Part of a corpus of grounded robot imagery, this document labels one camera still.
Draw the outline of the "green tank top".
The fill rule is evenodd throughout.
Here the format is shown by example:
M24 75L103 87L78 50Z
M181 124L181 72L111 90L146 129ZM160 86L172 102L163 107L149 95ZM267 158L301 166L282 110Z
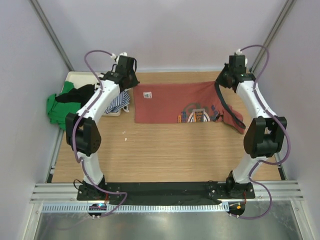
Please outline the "green tank top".
M75 90L74 84L69 81L65 81L63 85L62 94L68 94L71 90ZM57 96L55 94L51 94L46 100L46 114L49 118L49 122L51 124L58 125L62 130L66 130L66 116L69 113L75 114L80 108L81 104L79 102L58 102L56 100Z

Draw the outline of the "red tank top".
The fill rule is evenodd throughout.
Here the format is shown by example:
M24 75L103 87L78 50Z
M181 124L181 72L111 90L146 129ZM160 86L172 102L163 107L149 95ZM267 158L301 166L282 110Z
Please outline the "red tank top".
M244 134L243 116L226 103L214 81L140 83L133 89L134 120L139 124L224 122Z

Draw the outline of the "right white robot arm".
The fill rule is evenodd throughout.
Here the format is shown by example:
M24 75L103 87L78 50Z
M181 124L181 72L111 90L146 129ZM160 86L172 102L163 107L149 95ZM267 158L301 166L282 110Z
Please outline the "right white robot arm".
M243 138L245 155L239 165L229 173L225 183L225 192L231 198L237 198L249 189L252 177L261 164L278 153L283 146L284 130L287 127L285 117L279 117L271 110L262 96L257 79L247 72L247 59L242 53L229 56L222 71L214 82L221 105L227 111L237 127L246 130ZM227 105L220 88L232 89L243 101L252 120L249 127L232 112Z

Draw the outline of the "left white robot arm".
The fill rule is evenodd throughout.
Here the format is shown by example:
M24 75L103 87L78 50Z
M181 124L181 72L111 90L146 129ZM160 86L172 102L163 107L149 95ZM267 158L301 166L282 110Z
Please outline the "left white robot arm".
M68 113L65 118L66 142L71 146L76 162L81 165L83 180L91 185L88 193L95 200L101 200L106 194L104 174L98 158L102 141L98 123L107 107L120 93L139 84L135 58L125 52L111 54L110 57L115 61L115 69L101 77L93 72L98 80L98 89L80 110Z

